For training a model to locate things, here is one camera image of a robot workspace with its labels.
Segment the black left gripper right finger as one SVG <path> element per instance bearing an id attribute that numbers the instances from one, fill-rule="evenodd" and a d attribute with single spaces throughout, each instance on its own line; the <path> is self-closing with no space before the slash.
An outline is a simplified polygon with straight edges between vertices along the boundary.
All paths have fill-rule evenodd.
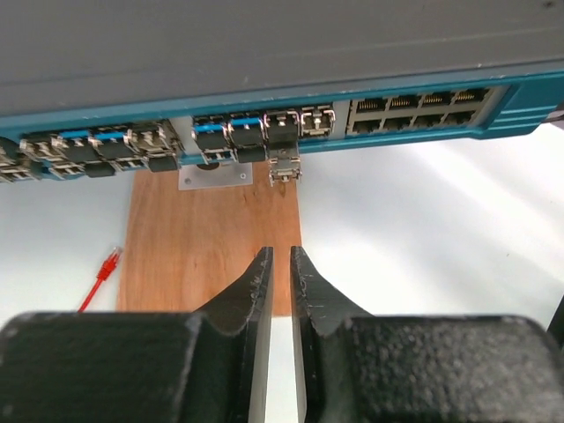
<path id="1" fill-rule="evenodd" d="M 376 316 L 290 255 L 302 422 L 560 422 L 563 354 L 516 315 Z"/>

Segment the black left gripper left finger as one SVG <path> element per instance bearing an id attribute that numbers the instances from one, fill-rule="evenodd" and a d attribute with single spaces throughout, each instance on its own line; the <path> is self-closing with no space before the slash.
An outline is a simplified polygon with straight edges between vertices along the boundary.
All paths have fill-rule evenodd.
<path id="1" fill-rule="evenodd" d="M 1 331 L 4 422 L 262 422 L 273 251 L 192 312 L 32 312 Z"/>

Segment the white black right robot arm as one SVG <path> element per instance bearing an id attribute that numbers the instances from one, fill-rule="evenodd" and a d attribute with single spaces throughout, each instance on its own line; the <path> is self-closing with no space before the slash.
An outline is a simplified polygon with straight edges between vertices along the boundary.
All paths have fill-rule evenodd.
<path id="1" fill-rule="evenodd" d="M 563 103 L 560 103 L 557 108 L 546 118 L 545 122 L 563 130 Z M 563 335 L 564 335 L 564 305 L 563 300 L 560 300 L 559 306 L 553 315 L 551 322 L 548 325 L 547 332 L 556 340 L 559 348 L 563 348 Z"/>

